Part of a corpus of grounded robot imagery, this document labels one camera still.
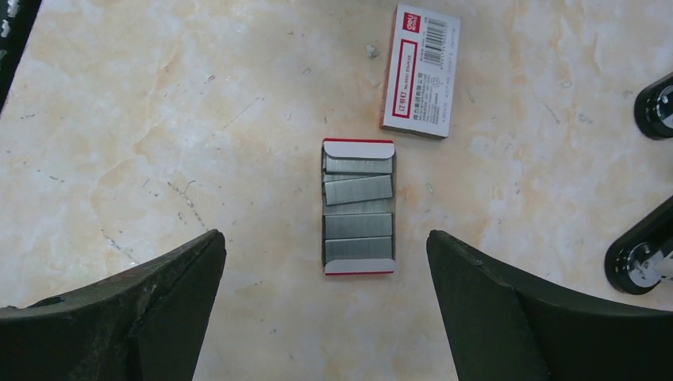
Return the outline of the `black stapler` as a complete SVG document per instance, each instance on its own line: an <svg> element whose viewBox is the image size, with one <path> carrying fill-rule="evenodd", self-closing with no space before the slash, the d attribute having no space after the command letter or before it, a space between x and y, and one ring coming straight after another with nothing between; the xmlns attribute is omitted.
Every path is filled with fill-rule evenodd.
<svg viewBox="0 0 673 381"><path fill-rule="evenodd" d="M648 85L636 96L633 116L646 137L672 138L672 73Z"/></svg>
<svg viewBox="0 0 673 381"><path fill-rule="evenodd" d="M672 281L671 198L610 245L604 271L610 285L625 294L646 294Z"/></svg>

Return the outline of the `red white staple box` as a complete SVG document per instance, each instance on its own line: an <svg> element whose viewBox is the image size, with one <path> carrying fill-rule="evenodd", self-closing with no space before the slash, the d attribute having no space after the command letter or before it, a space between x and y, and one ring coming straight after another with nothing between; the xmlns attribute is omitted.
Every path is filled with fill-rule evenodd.
<svg viewBox="0 0 673 381"><path fill-rule="evenodd" d="M451 127L461 19L399 4L394 11L381 128L442 140Z"/></svg>

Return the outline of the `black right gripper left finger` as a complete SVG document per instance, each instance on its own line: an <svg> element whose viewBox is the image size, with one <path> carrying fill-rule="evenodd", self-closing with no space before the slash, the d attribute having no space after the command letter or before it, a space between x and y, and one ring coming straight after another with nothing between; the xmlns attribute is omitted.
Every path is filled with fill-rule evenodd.
<svg viewBox="0 0 673 381"><path fill-rule="evenodd" d="M85 287L1 310L4 380L190 380L225 268L210 230Z"/></svg>

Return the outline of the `tray of staple strips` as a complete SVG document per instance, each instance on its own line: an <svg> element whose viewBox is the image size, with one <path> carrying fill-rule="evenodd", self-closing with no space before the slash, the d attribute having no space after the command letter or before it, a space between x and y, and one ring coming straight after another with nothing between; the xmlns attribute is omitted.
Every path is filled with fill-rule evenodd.
<svg viewBox="0 0 673 381"><path fill-rule="evenodd" d="M395 272L395 169L392 140L322 141L321 260L325 275Z"/></svg>

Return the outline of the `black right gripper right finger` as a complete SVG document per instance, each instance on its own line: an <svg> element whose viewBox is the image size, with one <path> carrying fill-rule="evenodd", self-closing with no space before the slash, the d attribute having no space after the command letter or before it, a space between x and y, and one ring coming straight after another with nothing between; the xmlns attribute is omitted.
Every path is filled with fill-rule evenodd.
<svg viewBox="0 0 673 381"><path fill-rule="evenodd" d="M671 312L573 291L441 230L426 252L459 379L671 379Z"/></svg>

